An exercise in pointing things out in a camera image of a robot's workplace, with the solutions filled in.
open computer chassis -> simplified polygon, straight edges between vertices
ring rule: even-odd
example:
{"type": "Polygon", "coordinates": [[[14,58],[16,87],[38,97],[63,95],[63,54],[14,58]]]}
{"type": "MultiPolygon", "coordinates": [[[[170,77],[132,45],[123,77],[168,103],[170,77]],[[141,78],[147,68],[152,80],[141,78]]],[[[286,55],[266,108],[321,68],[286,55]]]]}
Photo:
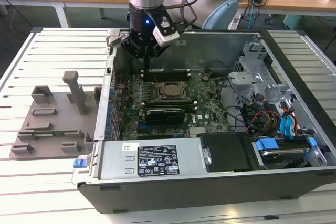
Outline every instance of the open computer chassis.
{"type": "Polygon", "coordinates": [[[147,70],[111,48],[78,190],[120,213],[298,198],[336,180],[335,125],[274,38],[186,32],[147,70]]]}

metal slatted table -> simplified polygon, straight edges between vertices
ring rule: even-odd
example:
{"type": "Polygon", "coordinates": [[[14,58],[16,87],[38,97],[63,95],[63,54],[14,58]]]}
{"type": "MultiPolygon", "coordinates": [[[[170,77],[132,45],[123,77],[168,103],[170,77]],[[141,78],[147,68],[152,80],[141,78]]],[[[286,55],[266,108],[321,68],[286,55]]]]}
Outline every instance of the metal slatted table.
{"type": "MultiPolygon", "coordinates": [[[[307,87],[336,123],[336,67],[308,36],[295,31],[271,31],[270,34],[300,74],[307,87]]],[[[272,65],[281,82],[280,70],[272,65]]]]}
{"type": "Polygon", "coordinates": [[[84,90],[92,91],[102,83],[106,33],[106,29],[61,28],[31,33],[0,81],[0,223],[260,223],[265,215],[279,216],[272,223],[335,221],[336,184],[297,200],[102,215],[72,184],[74,159],[10,160],[10,148],[32,103],[35,85],[69,91],[62,81],[69,69],[79,72],[84,90]]]}

motherboard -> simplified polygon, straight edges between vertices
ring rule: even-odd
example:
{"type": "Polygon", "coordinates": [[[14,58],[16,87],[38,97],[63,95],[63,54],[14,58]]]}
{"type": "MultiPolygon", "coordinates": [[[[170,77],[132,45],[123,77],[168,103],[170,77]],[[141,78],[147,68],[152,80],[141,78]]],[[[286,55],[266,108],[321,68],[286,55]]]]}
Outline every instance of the motherboard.
{"type": "Polygon", "coordinates": [[[131,75],[125,83],[117,78],[113,85],[118,125],[107,128],[118,127],[120,140],[188,138],[228,131],[218,98],[223,79],[210,75],[194,71],[185,73],[185,81],[163,81],[167,77],[151,72],[131,75]]]}

gray 3d-printed holder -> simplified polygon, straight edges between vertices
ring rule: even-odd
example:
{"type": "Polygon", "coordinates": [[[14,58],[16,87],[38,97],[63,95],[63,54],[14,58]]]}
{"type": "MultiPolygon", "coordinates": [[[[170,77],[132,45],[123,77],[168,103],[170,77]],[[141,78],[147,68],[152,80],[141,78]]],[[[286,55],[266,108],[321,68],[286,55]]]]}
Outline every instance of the gray 3d-printed holder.
{"type": "Polygon", "coordinates": [[[72,158],[92,151],[101,87],[84,93],[77,79],[76,71],[64,73],[70,93],[35,86],[11,159],[72,158]]]}

floor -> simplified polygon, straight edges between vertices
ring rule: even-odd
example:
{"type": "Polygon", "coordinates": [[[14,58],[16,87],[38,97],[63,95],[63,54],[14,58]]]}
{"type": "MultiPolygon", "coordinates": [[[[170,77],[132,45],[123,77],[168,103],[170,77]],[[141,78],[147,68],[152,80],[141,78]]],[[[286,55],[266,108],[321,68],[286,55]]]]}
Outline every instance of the floor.
{"type": "MultiPolygon", "coordinates": [[[[4,74],[7,67],[19,51],[29,34],[31,28],[25,20],[15,12],[12,7],[7,7],[9,14],[5,17],[0,16],[0,77],[4,74]]],[[[52,7],[20,6],[18,9],[35,27],[60,27],[55,10],[52,7]]],[[[72,27],[128,27],[125,9],[105,9],[106,19],[101,19],[99,10],[94,8],[69,8],[68,17],[72,27]]],[[[265,24],[268,15],[260,15],[253,29],[286,30],[282,21],[284,16],[273,15],[269,25],[265,24]]],[[[331,38],[336,35],[336,20],[330,17],[306,17],[305,24],[301,27],[308,36],[324,50],[331,38]]],[[[246,30],[248,21],[242,21],[239,29],[246,30]]],[[[327,56],[334,62],[336,61],[336,40],[330,45],[327,56]]]]}

